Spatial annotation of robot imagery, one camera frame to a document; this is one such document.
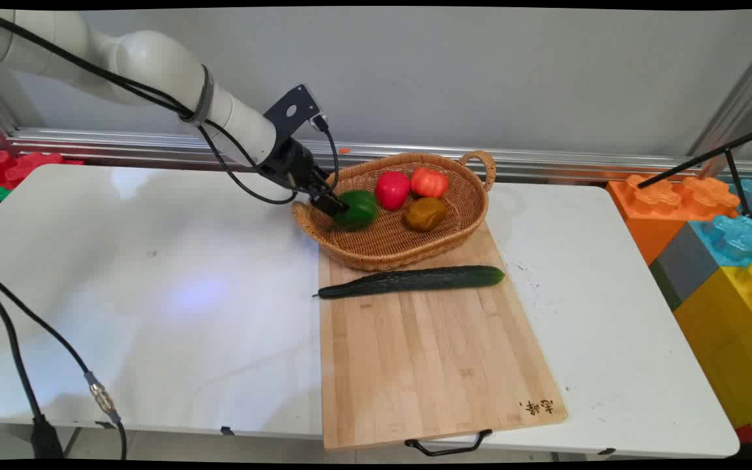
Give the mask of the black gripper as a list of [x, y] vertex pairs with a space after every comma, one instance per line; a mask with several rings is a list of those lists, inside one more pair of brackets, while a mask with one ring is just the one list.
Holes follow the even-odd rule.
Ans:
[[335, 193], [337, 173], [321, 170], [313, 154], [295, 139], [287, 139], [262, 164], [260, 174], [291, 191], [311, 196], [311, 205], [331, 218], [343, 215], [349, 205]]

